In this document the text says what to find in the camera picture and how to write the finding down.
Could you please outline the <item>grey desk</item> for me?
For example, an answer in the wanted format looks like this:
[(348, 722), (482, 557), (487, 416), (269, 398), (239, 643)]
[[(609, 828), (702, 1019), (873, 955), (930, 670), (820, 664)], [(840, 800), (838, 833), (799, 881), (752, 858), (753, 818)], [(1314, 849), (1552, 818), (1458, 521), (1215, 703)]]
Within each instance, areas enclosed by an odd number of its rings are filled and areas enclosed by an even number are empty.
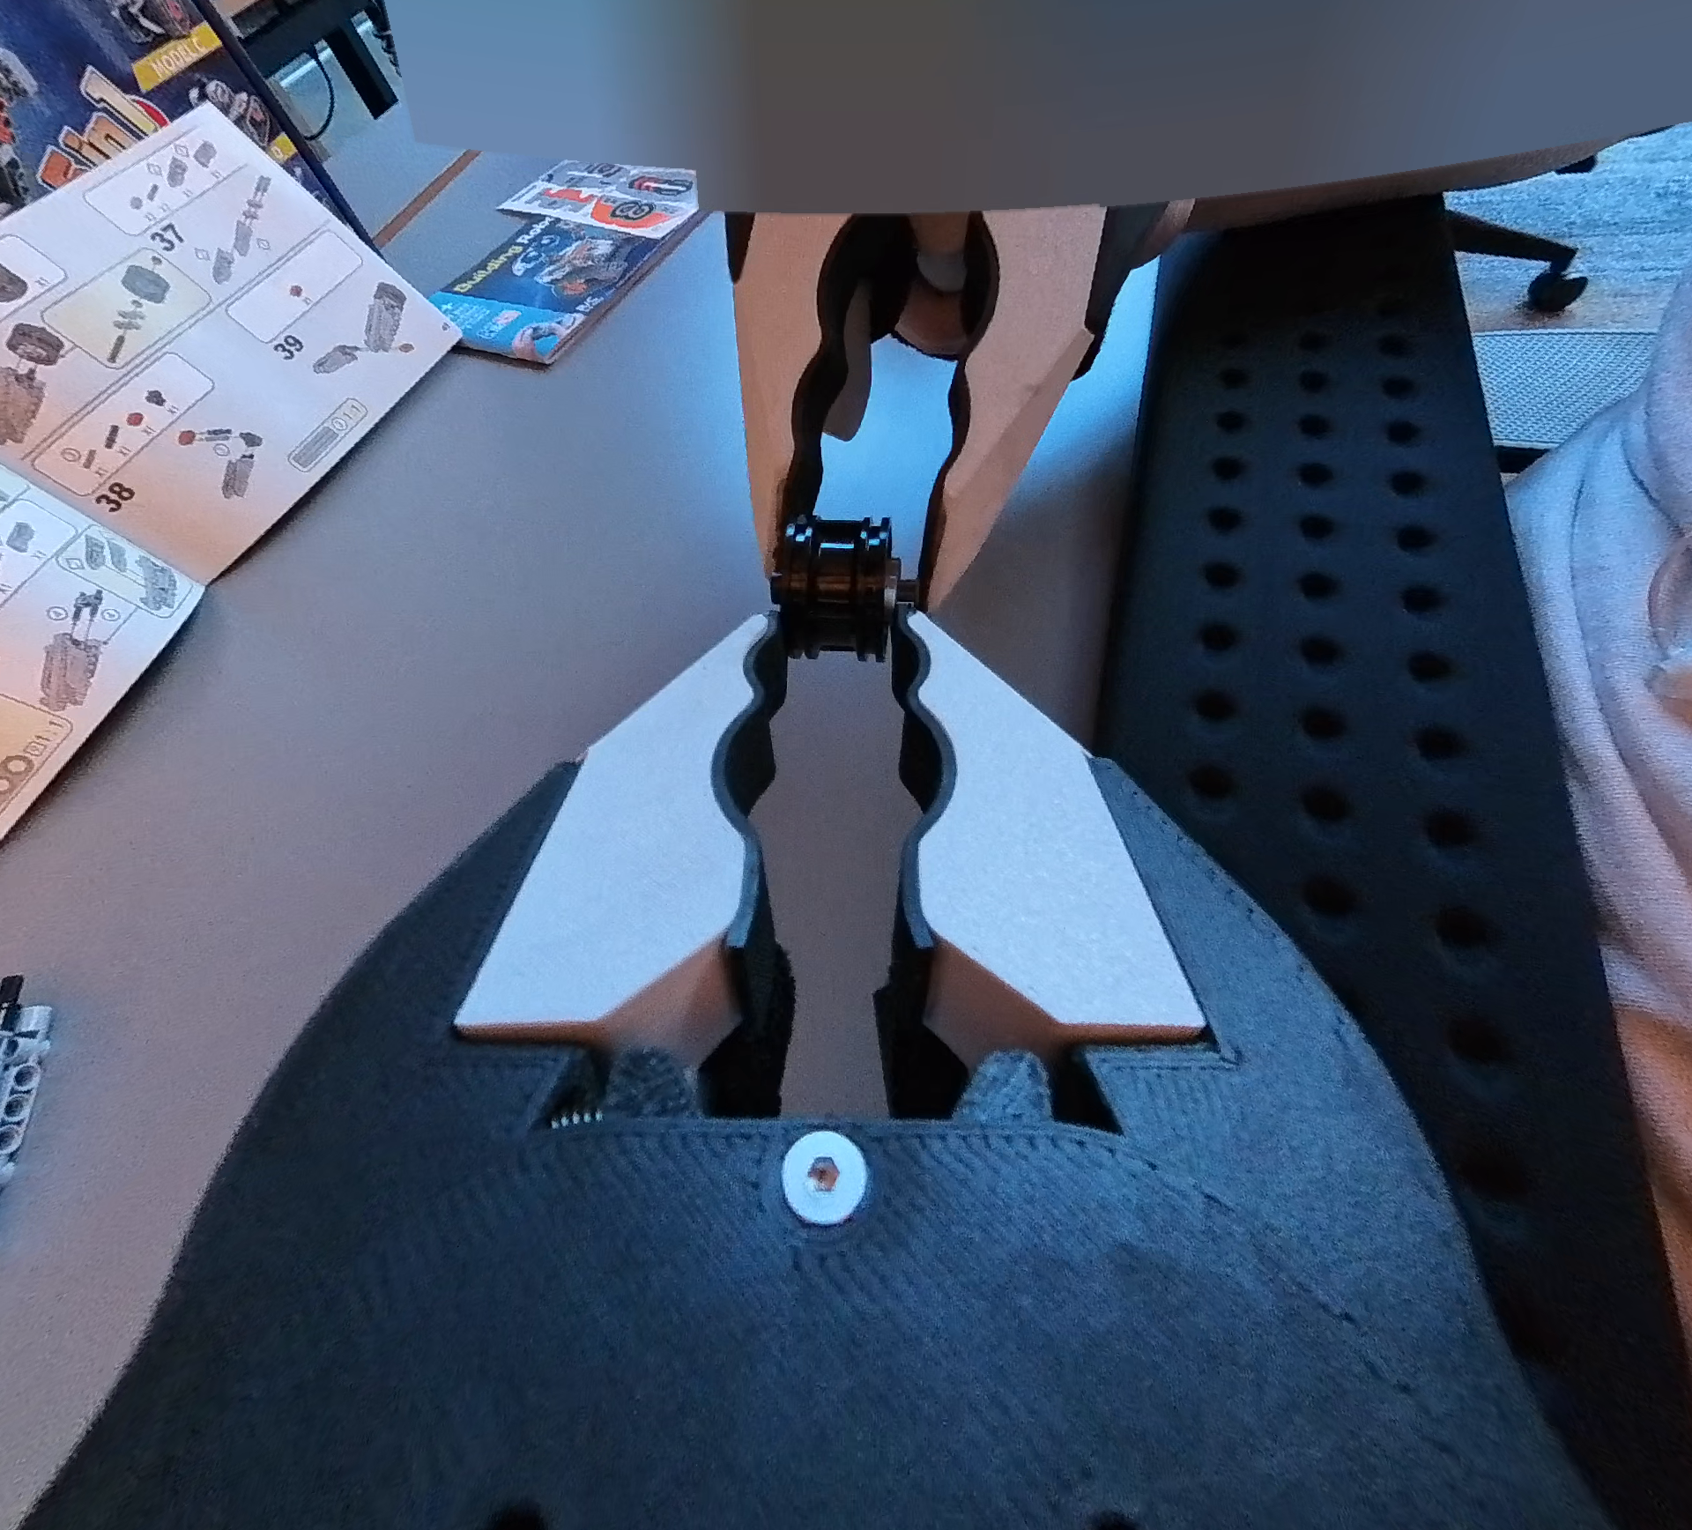
[[(1157, 266), (1120, 294), (937, 615), (1090, 740)], [(723, 222), (551, 368), (455, 352), (207, 594), (4, 842), (4, 971), (55, 1008), (4, 1191), (4, 1526), (147, 1327), (255, 1096), (371, 939), (554, 763), (769, 604)], [(889, 668), (790, 673), (757, 809), (797, 980), (783, 1107), (886, 1117)]]

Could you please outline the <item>white sticker sheet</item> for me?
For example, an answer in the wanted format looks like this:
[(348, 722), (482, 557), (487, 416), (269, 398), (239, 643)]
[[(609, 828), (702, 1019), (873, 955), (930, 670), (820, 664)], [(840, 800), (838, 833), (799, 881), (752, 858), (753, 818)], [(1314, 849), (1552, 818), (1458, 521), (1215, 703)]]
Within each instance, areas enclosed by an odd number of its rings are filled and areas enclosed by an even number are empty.
[(563, 160), (500, 208), (656, 239), (697, 218), (700, 201), (690, 169)]

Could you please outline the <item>white instruction manual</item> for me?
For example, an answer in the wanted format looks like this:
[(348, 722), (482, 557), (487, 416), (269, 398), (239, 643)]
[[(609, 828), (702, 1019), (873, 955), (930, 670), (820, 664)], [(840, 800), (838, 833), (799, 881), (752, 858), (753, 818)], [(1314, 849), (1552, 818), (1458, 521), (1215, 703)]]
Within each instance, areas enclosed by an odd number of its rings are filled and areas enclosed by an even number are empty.
[(4, 222), (3, 830), (457, 328), (200, 105)]

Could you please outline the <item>black toy wheel hub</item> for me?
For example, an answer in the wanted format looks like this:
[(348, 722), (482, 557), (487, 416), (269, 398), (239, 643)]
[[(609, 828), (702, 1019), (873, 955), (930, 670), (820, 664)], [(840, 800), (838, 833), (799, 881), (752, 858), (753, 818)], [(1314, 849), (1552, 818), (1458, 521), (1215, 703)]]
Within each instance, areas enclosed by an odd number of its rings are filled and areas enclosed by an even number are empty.
[(826, 652), (884, 663), (900, 608), (917, 601), (903, 578), (889, 518), (792, 518), (771, 574), (780, 634), (792, 659)]

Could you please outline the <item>person's right hand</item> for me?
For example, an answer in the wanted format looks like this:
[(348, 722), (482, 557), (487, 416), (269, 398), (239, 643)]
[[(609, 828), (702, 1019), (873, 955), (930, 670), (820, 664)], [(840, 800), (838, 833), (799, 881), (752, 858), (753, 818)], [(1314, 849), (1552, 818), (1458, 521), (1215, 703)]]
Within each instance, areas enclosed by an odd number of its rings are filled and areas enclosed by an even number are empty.
[(914, 259), (896, 335), (915, 351), (958, 359), (993, 306), (997, 252), (977, 213), (910, 213)]

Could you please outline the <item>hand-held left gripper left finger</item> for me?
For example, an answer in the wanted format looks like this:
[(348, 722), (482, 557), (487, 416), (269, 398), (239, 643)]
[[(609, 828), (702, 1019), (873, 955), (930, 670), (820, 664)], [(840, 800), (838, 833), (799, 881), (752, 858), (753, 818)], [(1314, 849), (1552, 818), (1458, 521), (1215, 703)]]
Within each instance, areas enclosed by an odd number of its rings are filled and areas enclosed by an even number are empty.
[(522, 876), (455, 1027), (475, 1040), (720, 1045), (774, 1006), (764, 870), (732, 768), (767, 742), (757, 613), (593, 742)]

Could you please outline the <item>blue booklet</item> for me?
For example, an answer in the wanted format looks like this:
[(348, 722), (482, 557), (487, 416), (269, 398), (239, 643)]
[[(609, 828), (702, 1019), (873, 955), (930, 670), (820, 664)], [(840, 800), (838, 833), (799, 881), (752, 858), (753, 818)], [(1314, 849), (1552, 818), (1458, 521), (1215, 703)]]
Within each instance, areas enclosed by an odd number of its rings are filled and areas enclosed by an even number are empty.
[(667, 234), (526, 220), (431, 301), (470, 347), (549, 366), (704, 218), (692, 213)]

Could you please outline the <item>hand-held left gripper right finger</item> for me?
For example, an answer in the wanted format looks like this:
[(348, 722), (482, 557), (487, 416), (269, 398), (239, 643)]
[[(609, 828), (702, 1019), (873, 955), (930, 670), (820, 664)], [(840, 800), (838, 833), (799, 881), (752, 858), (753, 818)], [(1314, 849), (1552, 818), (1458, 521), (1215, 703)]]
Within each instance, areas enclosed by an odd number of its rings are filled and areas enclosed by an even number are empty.
[(1205, 1012), (1085, 747), (931, 617), (908, 624), (942, 745), (915, 844), (928, 1027), (947, 1045), (1197, 1038)]

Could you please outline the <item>black office chair base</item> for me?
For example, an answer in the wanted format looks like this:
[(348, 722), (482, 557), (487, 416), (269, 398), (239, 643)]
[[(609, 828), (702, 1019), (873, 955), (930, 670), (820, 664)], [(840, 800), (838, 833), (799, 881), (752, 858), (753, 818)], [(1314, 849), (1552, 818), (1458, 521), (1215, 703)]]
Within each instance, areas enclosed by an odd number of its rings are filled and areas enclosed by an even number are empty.
[(1525, 306), (1534, 313), (1562, 313), (1589, 289), (1591, 280), (1571, 271), (1578, 257), (1576, 247), (1499, 225), (1453, 206), (1448, 206), (1446, 217), (1450, 239), (1458, 254), (1543, 264), (1527, 285)]

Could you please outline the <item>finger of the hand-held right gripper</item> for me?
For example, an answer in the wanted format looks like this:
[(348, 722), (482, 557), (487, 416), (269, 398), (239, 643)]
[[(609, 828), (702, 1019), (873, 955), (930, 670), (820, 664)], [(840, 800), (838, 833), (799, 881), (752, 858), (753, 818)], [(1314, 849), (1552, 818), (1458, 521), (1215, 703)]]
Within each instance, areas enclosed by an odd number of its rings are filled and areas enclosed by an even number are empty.
[(1090, 351), (1106, 208), (974, 213), (968, 255), (986, 301), (949, 403), (954, 446), (924, 532), (919, 603), (935, 611), (984, 546)]
[(870, 398), (870, 308), (854, 308), (861, 262), (831, 273), (849, 213), (725, 218), (752, 509), (773, 574), (787, 527), (813, 513), (824, 432), (841, 395)]

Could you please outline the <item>grey toy brick assembly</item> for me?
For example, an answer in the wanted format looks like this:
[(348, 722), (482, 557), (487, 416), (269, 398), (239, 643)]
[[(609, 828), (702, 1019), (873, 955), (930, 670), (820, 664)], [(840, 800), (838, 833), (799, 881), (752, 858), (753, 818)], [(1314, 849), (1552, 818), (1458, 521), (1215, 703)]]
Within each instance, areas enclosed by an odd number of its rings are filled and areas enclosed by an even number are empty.
[(27, 978), (3, 978), (3, 1186), (22, 1158), (52, 1052), (55, 1010), (27, 999)]

